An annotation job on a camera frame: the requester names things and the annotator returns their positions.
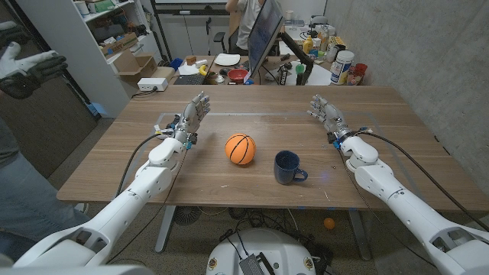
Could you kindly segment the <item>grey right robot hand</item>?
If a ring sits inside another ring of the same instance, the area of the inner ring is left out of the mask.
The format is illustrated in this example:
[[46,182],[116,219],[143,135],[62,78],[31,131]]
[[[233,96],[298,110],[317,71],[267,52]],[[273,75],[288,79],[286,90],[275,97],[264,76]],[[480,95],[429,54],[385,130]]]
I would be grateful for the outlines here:
[[327,131],[329,143],[337,142],[340,145],[345,139],[353,135],[345,116],[333,104],[319,94],[313,96],[310,102],[311,110],[307,113],[317,118]]

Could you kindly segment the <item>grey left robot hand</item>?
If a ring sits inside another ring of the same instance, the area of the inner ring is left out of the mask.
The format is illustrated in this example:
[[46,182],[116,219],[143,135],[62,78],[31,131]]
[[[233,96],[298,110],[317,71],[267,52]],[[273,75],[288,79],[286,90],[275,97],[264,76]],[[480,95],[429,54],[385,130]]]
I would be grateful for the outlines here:
[[175,127],[173,138],[186,142],[191,134],[199,129],[200,122],[210,111],[210,98],[203,91],[194,97],[184,108]]

